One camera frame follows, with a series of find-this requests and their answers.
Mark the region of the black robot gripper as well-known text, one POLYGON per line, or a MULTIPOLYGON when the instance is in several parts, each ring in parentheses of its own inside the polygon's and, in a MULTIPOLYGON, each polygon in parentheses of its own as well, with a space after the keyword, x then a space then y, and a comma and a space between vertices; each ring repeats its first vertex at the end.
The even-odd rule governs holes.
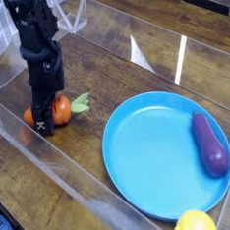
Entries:
POLYGON ((61 91, 65 83, 60 44, 50 40, 38 53, 23 46, 20 52, 29 68, 31 113, 35 128, 42 136, 53 135, 52 103, 55 92, 61 91))

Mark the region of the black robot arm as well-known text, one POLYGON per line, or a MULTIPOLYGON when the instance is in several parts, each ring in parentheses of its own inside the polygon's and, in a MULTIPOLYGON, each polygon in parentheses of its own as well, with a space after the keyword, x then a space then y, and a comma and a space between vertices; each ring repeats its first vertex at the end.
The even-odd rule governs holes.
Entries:
POLYGON ((36 130, 53 135, 52 103, 64 89, 61 46, 53 39, 58 31, 57 18, 47 0, 3 0, 20 36, 20 53, 29 68, 32 90, 31 113, 36 130))

